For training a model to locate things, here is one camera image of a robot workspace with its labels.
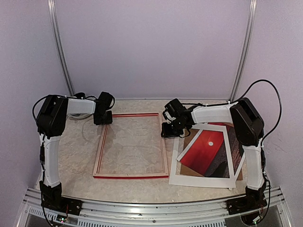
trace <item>beige work surface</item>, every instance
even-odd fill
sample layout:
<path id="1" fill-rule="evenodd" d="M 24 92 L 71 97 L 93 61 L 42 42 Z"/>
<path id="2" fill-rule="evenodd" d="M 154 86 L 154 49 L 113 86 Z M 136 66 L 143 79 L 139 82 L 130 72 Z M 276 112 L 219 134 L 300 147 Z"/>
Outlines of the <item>beige work surface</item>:
<path id="1" fill-rule="evenodd" d="M 116 101 L 113 113 L 143 113 L 163 111 L 169 100 Z M 213 104 L 218 101 L 202 101 Z M 201 201 L 245 193 L 247 174 L 243 166 L 243 181 L 229 189 L 169 185 L 169 179 L 117 180 L 95 179 L 93 168 L 102 126 L 93 123 L 92 116 L 84 120 L 68 119 L 59 147 L 59 174 L 63 195 L 99 201 L 130 203 L 162 203 Z M 173 139 L 165 139 L 170 170 Z"/>

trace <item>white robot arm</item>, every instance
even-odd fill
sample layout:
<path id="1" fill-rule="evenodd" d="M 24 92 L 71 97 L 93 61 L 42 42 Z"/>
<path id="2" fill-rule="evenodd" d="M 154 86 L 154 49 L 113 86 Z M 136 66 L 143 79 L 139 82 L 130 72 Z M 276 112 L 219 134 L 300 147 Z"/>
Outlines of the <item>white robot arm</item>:
<path id="1" fill-rule="evenodd" d="M 221 106 L 196 107 L 191 115 L 195 124 L 205 122 L 225 122 L 233 124 L 230 108 L 237 104 L 238 102 Z M 258 140 L 257 146 L 242 145 L 247 163 L 247 187 L 253 190 L 258 190 L 264 184 L 261 165 L 261 140 L 262 138 Z"/>
<path id="2" fill-rule="evenodd" d="M 232 104 L 194 105 L 188 109 L 174 99 L 165 105 L 163 116 L 170 121 L 162 125 L 161 135 L 165 138 L 180 136 L 184 129 L 189 130 L 194 124 L 232 123 L 237 140 L 245 152 L 248 182 L 245 201 L 231 201 L 228 204 L 230 214 L 245 212 L 259 205 L 266 206 L 263 194 L 266 187 L 263 176 L 265 156 L 261 146 L 264 122 L 249 99 L 242 98 Z"/>
<path id="3" fill-rule="evenodd" d="M 40 190 L 43 207 L 79 215 L 82 202 L 61 196 L 58 150 L 60 138 L 65 129 L 66 117 L 68 114 L 93 114 L 96 125 L 110 124 L 112 123 L 112 113 L 109 109 L 112 108 L 113 100 L 114 97 L 106 92 L 102 92 L 95 100 L 48 95 L 45 97 L 37 118 L 33 114 L 38 126 L 41 146 L 40 162 L 43 177 L 40 181 Z"/>
<path id="4" fill-rule="evenodd" d="M 96 102 L 93 100 L 69 98 L 66 114 L 93 114 L 95 112 L 95 108 Z M 40 133 L 39 137 L 40 145 L 43 145 L 45 150 L 44 184 L 53 188 L 60 184 L 58 172 L 58 150 L 61 136 L 53 136 L 48 138 L 45 136 L 45 134 Z"/>

